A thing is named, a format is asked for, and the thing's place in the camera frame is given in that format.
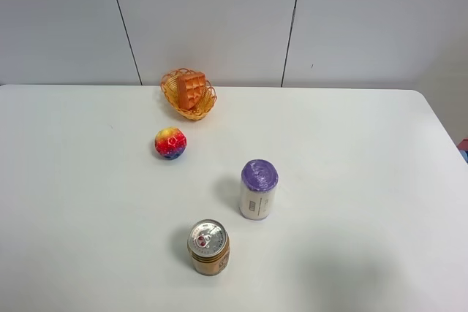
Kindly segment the gold beverage can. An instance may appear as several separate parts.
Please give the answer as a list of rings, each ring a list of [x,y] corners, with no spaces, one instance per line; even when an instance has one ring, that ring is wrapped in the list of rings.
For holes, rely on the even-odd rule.
[[[191,228],[187,249],[199,274],[215,276],[228,265],[230,238],[221,223],[213,219],[203,219]]]

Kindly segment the red blue object at edge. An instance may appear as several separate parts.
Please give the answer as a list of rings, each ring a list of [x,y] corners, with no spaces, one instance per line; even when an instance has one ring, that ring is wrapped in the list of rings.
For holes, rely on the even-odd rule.
[[[468,162],[468,139],[463,139],[458,145],[457,148],[462,155],[465,162]]]

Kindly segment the orange waffle wedge toy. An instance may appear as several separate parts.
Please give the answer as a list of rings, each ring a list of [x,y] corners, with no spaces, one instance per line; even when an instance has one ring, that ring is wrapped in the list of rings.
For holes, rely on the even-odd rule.
[[[205,74],[195,72],[177,78],[178,106],[184,110],[192,109],[203,95],[206,86]]]

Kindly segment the orange woven plastic basket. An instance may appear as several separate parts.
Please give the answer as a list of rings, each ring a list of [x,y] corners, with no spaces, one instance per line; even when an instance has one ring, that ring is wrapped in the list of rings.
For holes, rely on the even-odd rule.
[[[205,74],[192,69],[180,68],[166,73],[160,88],[175,111],[191,121],[206,117],[217,99]]]

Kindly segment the rainbow coloured ball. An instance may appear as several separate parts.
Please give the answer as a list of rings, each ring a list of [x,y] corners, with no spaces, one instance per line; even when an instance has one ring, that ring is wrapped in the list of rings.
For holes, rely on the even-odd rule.
[[[185,151],[186,146],[184,133],[173,126],[160,130],[154,138],[154,148],[163,159],[177,159]]]

